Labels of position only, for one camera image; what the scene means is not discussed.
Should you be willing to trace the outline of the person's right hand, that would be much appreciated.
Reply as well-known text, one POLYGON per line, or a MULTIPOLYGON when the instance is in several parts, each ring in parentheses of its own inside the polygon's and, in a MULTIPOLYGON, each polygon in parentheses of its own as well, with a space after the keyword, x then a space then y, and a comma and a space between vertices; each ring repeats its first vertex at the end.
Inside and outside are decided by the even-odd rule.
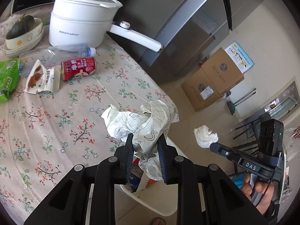
MULTIPOLYGON (((244 176, 243 185, 241 187, 241 191, 244 193, 244 195, 251 200, 251 193, 252 193, 252 187, 250 185, 250 175, 247 173, 244 176)), ((272 184, 268 185, 264 182, 257 182, 255 184, 255 191, 259 194, 264 194, 264 197, 260 201, 260 203, 256 206, 257 210, 264 215, 269 208, 272 197, 274 194, 274 186, 272 184)))

